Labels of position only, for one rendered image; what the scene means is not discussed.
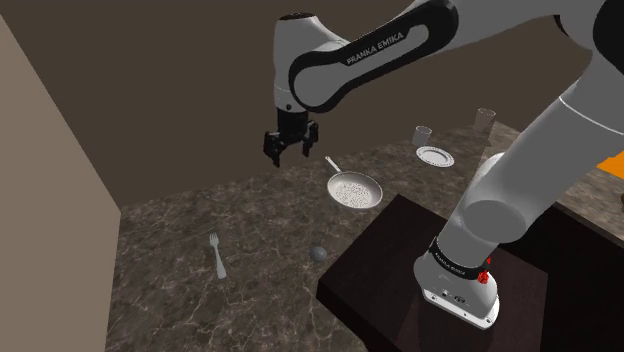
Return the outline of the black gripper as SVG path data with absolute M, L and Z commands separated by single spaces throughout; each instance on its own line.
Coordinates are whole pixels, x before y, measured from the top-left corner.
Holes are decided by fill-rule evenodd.
M 286 145 L 303 141 L 302 154 L 310 155 L 310 149 L 318 141 L 319 125 L 309 121 L 308 112 L 291 112 L 277 108 L 278 132 L 266 132 L 263 152 L 272 160 L 275 167 L 280 167 L 281 153 Z

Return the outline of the silver frying pan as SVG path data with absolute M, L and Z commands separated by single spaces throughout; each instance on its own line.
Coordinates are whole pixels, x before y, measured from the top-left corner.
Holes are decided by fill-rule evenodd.
M 325 160 L 336 173 L 327 181 L 327 191 L 337 203 L 351 209 L 371 209 L 383 199 L 383 189 L 372 177 L 354 171 L 342 171 L 340 167 L 326 156 Z

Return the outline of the clear glass cup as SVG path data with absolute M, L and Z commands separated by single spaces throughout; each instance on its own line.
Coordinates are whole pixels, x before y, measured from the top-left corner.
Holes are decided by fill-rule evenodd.
M 427 126 L 419 125 L 415 128 L 411 143 L 414 147 L 420 148 L 425 146 L 432 133 L 432 129 Z

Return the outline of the silver fork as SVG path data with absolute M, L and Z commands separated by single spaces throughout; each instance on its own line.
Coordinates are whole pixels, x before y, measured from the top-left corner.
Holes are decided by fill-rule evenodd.
M 225 267 L 223 265 L 223 261 L 222 261 L 221 256 L 220 256 L 218 234 L 217 233 L 211 233 L 209 235 L 209 240 L 210 240 L 210 245 L 213 247 L 213 250 L 214 250 L 214 253 L 215 253 L 217 277 L 219 279 L 224 279 L 224 278 L 227 277 L 227 272 L 226 272 L 226 269 L 225 269 Z

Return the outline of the white plate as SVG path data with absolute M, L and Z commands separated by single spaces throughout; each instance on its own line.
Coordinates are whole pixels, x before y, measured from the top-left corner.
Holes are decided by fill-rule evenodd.
M 448 168 L 455 163 L 450 153 L 433 146 L 419 147 L 416 150 L 416 156 L 426 164 L 439 168 Z

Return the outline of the dark robot stand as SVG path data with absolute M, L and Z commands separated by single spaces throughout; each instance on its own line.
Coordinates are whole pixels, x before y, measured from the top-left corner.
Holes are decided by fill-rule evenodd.
M 398 195 L 321 276 L 316 297 L 369 352 L 624 352 L 624 243 L 556 203 L 492 254 L 487 330 L 427 302 L 415 259 L 445 221 Z

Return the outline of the tall brownish glass cup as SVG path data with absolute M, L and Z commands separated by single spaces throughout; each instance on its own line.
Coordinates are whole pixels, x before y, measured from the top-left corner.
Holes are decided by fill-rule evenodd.
M 475 114 L 473 130 L 480 132 L 494 119 L 496 112 L 487 108 L 478 108 Z

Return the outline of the orange object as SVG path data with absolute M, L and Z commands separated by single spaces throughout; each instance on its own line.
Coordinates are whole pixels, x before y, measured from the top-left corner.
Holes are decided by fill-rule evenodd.
M 597 164 L 596 167 L 601 171 L 624 180 L 624 150 L 615 156 L 607 157 L 604 161 Z

